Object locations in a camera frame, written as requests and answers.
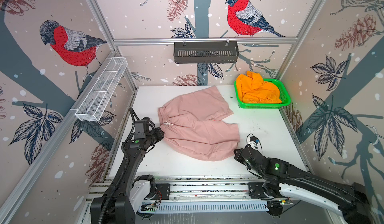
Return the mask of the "pink shorts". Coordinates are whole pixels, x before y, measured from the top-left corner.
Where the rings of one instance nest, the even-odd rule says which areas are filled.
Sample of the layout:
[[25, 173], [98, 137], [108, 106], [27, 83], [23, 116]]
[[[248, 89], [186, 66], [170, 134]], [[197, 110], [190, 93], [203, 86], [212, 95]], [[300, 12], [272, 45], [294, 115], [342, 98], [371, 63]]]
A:
[[240, 142], [233, 115], [215, 86], [168, 101], [158, 109], [165, 142], [176, 152], [201, 161], [222, 161], [234, 154]]

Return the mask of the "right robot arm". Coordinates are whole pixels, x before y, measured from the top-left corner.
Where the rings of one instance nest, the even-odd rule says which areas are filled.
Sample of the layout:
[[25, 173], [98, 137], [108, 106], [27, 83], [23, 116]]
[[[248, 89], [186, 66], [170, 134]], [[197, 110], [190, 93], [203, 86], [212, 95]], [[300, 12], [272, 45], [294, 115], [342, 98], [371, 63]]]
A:
[[297, 199], [331, 211], [348, 224], [374, 223], [366, 189], [361, 184], [326, 180], [283, 160], [266, 158], [250, 145], [234, 150], [234, 154], [234, 159], [249, 173], [263, 179], [262, 183], [248, 184], [253, 199]]

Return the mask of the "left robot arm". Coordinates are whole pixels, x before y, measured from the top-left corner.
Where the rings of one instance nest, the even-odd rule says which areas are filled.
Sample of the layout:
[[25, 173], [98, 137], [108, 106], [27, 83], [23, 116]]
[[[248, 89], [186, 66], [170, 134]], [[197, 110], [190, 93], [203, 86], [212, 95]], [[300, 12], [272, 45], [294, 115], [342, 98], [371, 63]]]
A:
[[164, 138], [164, 132], [157, 127], [141, 136], [137, 139], [130, 134], [123, 142], [124, 157], [114, 180], [103, 196], [91, 203], [92, 224], [134, 224], [142, 201], [154, 192], [154, 178], [136, 178], [136, 173], [146, 153]]

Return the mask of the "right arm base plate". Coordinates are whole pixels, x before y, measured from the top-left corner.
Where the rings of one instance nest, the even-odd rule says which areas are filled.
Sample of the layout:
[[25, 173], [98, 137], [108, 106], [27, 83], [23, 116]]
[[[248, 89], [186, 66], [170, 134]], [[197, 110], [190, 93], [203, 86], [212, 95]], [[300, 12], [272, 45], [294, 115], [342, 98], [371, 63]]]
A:
[[248, 183], [249, 196], [252, 199], [264, 201], [287, 200], [288, 197], [282, 196], [280, 187], [268, 182]]

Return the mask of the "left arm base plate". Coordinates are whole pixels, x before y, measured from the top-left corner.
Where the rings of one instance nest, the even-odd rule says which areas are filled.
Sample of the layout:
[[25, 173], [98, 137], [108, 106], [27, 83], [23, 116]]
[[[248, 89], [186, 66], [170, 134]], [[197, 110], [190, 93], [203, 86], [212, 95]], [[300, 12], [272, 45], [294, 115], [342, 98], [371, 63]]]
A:
[[156, 184], [156, 189], [153, 193], [150, 193], [145, 200], [148, 201], [160, 201], [160, 200], [169, 200], [170, 199], [170, 184]]

